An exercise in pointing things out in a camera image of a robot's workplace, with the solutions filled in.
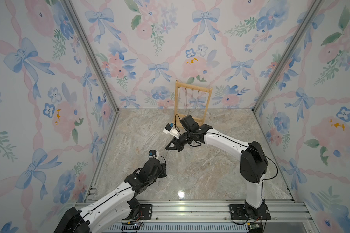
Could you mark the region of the aluminium mounting rail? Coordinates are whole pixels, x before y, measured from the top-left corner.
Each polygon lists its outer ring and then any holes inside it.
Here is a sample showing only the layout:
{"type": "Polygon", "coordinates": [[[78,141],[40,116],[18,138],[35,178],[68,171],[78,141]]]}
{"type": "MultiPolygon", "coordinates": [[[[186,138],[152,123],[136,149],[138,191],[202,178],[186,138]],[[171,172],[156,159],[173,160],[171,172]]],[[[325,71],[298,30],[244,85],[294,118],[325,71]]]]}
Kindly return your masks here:
{"type": "Polygon", "coordinates": [[[102,233],[318,233],[305,203],[266,200],[271,220],[232,220],[227,201],[141,201],[152,204],[151,220],[120,220],[102,233]]]}

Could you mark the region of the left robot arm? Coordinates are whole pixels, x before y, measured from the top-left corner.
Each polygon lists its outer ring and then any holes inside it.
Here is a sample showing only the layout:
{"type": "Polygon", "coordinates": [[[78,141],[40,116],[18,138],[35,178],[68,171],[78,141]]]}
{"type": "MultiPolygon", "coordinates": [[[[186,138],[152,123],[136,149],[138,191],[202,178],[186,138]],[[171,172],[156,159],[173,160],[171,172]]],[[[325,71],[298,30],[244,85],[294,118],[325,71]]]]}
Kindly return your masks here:
{"type": "Polygon", "coordinates": [[[149,158],[142,168],[136,169],[112,192],[98,201],[77,210],[65,212],[54,230],[56,233],[101,233],[107,227],[139,214],[136,196],[143,193],[158,178],[165,178],[166,163],[156,156],[149,158]]]}

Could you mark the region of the right aluminium corner post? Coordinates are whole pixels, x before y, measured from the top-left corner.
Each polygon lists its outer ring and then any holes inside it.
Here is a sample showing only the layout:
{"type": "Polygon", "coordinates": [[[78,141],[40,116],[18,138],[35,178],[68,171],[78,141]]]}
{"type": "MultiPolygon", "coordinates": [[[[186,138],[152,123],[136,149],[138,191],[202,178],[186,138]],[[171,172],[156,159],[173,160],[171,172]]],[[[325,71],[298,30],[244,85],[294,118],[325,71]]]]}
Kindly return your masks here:
{"type": "Polygon", "coordinates": [[[298,46],[299,41],[304,37],[306,31],[308,30],[311,23],[317,16],[319,9],[323,5],[323,3],[324,1],[322,0],[311,1],[308,11],[305,13],[304,17],[302,18],[302,22],[299,24],[299,26],[295,30],[295,33],[293,34],[293,38],[288,43],[285,51],[283,52],[281,60],[279,61],[277,67],[274,69],[272,75],[268,79],[261,94],[259,95],[259,98],[252,109],[254,114],[256,114],[259,111],[259,108],[263,106],[264,99],[268,95],[272,86],[275,84],[276,80],[279,78],[279,75],[284,69],[284,67],[287,65],[290,57],[293,55],[296,47],[298,46]]]}

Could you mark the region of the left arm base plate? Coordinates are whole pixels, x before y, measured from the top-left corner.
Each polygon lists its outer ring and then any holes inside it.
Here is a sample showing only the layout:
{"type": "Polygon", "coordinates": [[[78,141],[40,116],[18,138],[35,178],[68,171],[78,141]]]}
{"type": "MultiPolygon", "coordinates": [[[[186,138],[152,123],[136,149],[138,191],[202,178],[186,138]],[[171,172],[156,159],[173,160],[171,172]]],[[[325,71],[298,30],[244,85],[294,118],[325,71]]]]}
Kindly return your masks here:
{"type": "Polygon", "coordinates": [[[152,204],[139,204],[130,208],[129,215],[126,219],[129,220],[151,220],[153,213],[152,204]]]}

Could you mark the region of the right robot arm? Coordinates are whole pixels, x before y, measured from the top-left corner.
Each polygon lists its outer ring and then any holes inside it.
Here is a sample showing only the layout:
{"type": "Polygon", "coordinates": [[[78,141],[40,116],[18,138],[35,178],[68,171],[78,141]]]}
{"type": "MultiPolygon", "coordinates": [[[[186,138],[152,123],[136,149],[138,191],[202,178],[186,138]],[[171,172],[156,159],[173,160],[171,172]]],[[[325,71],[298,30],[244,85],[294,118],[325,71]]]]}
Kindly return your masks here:
{"type": "Polygon", "coordinates": [[[163,132],[173,139],[166,150],[182,151],[185,145],[200,147],[214,146],[240,161],[240,174],[247,182],[247,197],[244,203],[248,219],[270,220],[270,212],[263,198],[263,182],[272,180],[279,173],[275,162],[267,157],[259,142],[244,142],[227,136],[208,124],[199,125],[191,115],[180,119],[185,130],[180,133],[175,123],[168,123],[163,132]]]}

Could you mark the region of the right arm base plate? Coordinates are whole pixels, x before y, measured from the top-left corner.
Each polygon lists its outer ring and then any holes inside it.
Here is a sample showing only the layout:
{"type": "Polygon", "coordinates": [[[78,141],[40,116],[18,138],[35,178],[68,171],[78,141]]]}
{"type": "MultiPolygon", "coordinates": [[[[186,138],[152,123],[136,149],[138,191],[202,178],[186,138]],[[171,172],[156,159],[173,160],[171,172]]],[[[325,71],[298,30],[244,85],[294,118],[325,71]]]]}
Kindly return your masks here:
{"type": "Polygon", "coordinates": [[[230,204],[228,207],[232,220],[271,220],[270,211],[265,203],[258,208],[249,204],[230,204]]]}

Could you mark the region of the left aluminium corner post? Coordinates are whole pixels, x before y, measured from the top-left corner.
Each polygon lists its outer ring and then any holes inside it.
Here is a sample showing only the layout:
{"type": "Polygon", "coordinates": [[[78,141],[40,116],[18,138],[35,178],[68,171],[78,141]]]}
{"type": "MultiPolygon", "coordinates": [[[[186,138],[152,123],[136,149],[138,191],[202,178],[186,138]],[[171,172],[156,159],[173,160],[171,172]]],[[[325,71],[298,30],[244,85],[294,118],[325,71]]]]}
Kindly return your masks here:
{"type": "Polygon", "coordinates": [[[98,80],[100,81],[103,90],[105,91],[107,98],[110,102],[110,104],[113,107],[113,111],[114,113],[118,114],[119,113],[119,108],[113,98],[113,94],[109,88],[108,82],[106,81],[102,69],[100,68],[97,58],[94,54],[93,48],[88,40],[87,34],[80,22],[80,19],[77,15],[77,12],[75,11],[74,5],[72,3],[72,1],[65,1],[62,0],[61,1],[62,6],[64,7],[66,14],[68,15],[68,17],[71,20],[71,24],[74,27],[74,29],[76,30],[76,34],[78,35],[78,37],[80,38],[80,42],[81,45],[87,55],[87,58],[89,59],[91,66],[93,68],[93,70],[95,71],[98,80]]]}

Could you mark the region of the aluminium corner post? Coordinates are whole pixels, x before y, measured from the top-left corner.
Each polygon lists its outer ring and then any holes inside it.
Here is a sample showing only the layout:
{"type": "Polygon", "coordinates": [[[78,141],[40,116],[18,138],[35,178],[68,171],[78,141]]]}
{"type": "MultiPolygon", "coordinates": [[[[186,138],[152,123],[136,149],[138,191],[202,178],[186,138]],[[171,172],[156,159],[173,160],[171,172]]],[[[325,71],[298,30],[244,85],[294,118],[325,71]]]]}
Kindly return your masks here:
{"type": "Polygon", "coordinates": [[[98,80],[100,81],[103,90],[105,91],[107,98],[110,102],[110,104],[113,107],[113,111],[114,113],[118,114],[119,113],[119,108],[113,98],[113,94],[109,88],[108,82],[106,81],[102,69],[100,68],[97,58],[94,54],[93,48],[88,40],[87,34],[80,22],[80,19],[77,15],[77,12],[75,11],[74,5],[72,3],[72,1],[65,1],[62,0],[61,1],[62,6],[64,7],[66,14],[68,15],[68,17],[71,20],[71,24],[74,27],[74,29],[76,30],[76,34],[78,35],[78,37],[80,38],[80,42],[81,45],[87,55],[87,58],[89,59],[91,66],[93,68],[93,70],[95,71],[98,80]]]}
{"type": "Polygon", "coordinates": [[[264,99],[268,95],[272,86],[275,84],[276,80],[279,78],[279,75],[284,69],[284,67],[287,65],[290,57],[293,55],[296,47],[298,46],[299,41],[304,37],[306,31],[308,30],[311,23],[317,16],[319,9],[323,5],[323,3],[324,1],[322,0],[311,1],[308,11],[305,13],[304,17],[302,18],[302,22],[299,24],[299,26],[295,30],[295,33],[293,34],[293,38],[288,43],[285,51],[283,52],[281,60],[279,61],[277,67],[274,69],[272,75],[268,79],[261,94],[259,95],[259,98],[252,109],[254,114],[256,114],[259,111],[259,108],[263,106],[264,99]]]}

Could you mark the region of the wooden jewelry display stand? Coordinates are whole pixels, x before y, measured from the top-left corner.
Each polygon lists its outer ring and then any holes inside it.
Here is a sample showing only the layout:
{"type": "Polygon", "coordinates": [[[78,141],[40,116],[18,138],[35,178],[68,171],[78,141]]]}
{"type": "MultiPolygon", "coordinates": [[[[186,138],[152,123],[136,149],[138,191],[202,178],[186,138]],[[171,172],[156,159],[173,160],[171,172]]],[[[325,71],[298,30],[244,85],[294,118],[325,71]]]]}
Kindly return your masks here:
{"type": "Polygon", "coordinates": [[[203,115],[194,116],[193,119],[202,125],[210,105],[213,88],[206,88],[192,84],[182,83],[176,80],[174,100],[174,124],[181,127],[180,119],[190,115],[190,110],[200,109],[203,115]]]}

